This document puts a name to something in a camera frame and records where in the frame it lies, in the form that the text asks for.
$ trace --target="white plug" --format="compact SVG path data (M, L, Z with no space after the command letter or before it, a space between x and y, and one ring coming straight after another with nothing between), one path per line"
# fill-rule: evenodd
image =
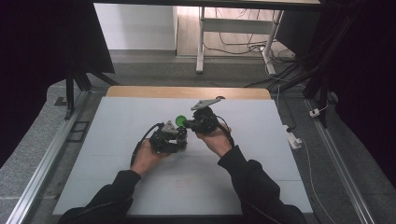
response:
M292 132L288 132L288 125L283 125L283 128L285 129L286 137L288 138L290 147L294 150L300 148L303 141L301 141L300 138L296 138Z
M319 114L320 114L320 111L317 108L309 111L309 116L311 116L311 118L317 117L317 116L319 116Z

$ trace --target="person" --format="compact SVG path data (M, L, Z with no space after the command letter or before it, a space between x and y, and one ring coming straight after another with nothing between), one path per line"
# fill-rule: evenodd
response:
M247 161L239 146L232 147L221 129L217 128L211 134L196 135L220 157L218 165L230 174L246 223L306 223L297 207L279 200L279 185L264 172L262 165L258 161ZM68 210L59 223L122 222L133 203L134 186L167 156L169 154L155 153L146 139L130 170L119 171L114 182L102 187L87 206Z

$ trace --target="black sweater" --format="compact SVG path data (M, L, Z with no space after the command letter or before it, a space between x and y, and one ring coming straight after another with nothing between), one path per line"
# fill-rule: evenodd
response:
M279 186L259 162L246 161L239 146L221 157L218 165L231 176L246 223L306 223L297 207L279 200ZM102 187L87 206L68 210L59 223L120 223L132 205L140 178L131 170L119 171L114 182Z

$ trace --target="white metal table leg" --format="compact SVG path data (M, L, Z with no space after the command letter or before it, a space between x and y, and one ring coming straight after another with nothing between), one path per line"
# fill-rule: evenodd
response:
M278 11L278 14L276 16L276 19L274 20L274 23L273 23L273 26L272 26L272 29L271 29L271 33L268 36L267 44L265 45L265 48L261 48L262 57L264 58L265 66L266 66L266 69L267 69L268 74L270 76L274 76L276 74L276 71L275 71L273 63L271 61L269 52L271 50L271 45L272 45L272 43L274 41L274 37L275 37L275 34L276 34L277 26L279 25L279 21L280 21L280 18L282 16L282 13L283 13L283 10L282 11Z
M204 25L205 25L205 7L201 7L200 15L200 33L197 53L197 67L196 73L202 74L204 72Z

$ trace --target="green ball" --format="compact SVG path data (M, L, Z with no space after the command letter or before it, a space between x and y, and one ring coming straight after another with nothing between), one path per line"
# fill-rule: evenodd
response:
M183 126L184 126L184 124L183 124L184 120L186 120L186 117L184 117L184 116L182 116L182 115L177 116L177 118L176 118L176 125L177 125L178 127L183 127Z

